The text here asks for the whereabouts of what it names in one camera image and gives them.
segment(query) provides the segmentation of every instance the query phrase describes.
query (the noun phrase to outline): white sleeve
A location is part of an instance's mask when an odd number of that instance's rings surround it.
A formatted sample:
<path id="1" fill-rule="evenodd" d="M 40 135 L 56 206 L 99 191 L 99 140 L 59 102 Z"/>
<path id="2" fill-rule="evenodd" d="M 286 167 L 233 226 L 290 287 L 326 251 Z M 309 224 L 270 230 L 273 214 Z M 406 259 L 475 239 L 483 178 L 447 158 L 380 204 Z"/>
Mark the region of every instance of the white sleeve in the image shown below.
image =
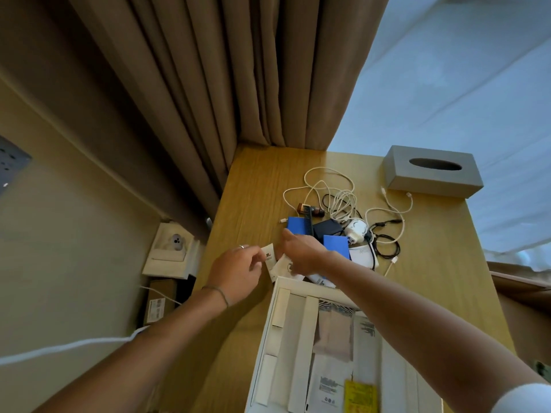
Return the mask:
<path id="1" fill-rule="evenodd" d="M 550 413 L 551 385 L 526 384 L 506 393 L 492 413 Z"/>

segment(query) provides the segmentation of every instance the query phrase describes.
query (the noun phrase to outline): yellow sachet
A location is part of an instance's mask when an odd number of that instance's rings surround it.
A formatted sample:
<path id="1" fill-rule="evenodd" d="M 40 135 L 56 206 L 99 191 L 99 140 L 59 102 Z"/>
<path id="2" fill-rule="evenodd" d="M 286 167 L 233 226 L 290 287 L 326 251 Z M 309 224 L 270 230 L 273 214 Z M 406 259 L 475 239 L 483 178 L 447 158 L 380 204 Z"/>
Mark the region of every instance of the yellow sachet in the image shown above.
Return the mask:
<path id="1" fill-rule="evenodd" d="M 344 413 L 377 413 L 377 388 L 374 385 L 346 380 Z"/>

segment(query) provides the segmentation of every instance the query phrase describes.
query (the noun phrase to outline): wooden table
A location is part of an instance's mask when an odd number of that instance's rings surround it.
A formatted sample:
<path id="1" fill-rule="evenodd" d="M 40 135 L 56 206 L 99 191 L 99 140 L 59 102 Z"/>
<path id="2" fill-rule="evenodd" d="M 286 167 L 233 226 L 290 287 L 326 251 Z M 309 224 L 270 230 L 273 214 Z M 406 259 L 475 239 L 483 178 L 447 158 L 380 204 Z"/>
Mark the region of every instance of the wooden table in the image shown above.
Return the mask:
<path id="1" fill-rule="evenodd" d="M 291 148 L 242 146 L 234 159 L 195 290 L 206 282 L 210 264 L 238 244 L 265 246 L 279 240 L 279 220 L 293 214 L 282 199 L 290 187 L 303 184 L 304 173 L 318 166 L 351 177 L 359 208 L 385 207 L 380 193 L 382 157 Z M 349 188 L 348 181 L 316 170 L 309 182 L 323 178 L 331 187 Z M 289 192 L 293 205 L 307 189 Z M 409 206 L 403 192 L 389 191 L 399 209 Z M 471 215 L 463 199 L 413 193 L 413 210 L 406 215 L 400 240 L 402 253 L 389 278 L 458 314 L 511 350 L 513 341 L 490 277 Z M 310 195 L 308 204 L 317 205 Z M 370 221 L 384 221 L 384 212 Z M 399 226 L 385 228 L 397 234 Z M 381 262 L 379 272 L 388 262 Z M 169 371 L 160 396 L 160 411 L 242 413 L 255 365 L 258 345 L 272 293 L 263 267 L 257 289 L 249 298 L 207 326 Z"/>

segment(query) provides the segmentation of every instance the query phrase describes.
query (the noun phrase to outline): gray tissue box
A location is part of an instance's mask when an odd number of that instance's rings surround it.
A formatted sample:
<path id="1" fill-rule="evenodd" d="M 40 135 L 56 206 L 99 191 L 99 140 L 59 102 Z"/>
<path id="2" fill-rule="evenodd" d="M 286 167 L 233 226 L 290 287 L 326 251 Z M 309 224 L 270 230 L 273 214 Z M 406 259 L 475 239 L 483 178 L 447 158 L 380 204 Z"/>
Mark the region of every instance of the gray tissue box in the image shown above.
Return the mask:
<path id="1" fill-rule="evenodd" d="M 382 165 L 394 190 L 469 198 L 484 187 L 471 153 L 392 145 Z"/>

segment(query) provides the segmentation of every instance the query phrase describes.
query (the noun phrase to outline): person's right arm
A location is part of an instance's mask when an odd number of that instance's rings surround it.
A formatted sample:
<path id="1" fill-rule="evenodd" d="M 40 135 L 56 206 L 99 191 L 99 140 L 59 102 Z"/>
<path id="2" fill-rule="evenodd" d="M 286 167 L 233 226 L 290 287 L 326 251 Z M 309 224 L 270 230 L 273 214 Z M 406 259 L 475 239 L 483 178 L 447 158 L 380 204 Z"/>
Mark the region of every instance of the person's right arm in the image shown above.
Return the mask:
<path id="1" fill-rule="evenodd" d="M 297 274 L 331 280 L 456 413 L 489 413 L 509 390 L 546 383 L 499 342 L 443 307 L 287 229 L 280 250 Z"/>

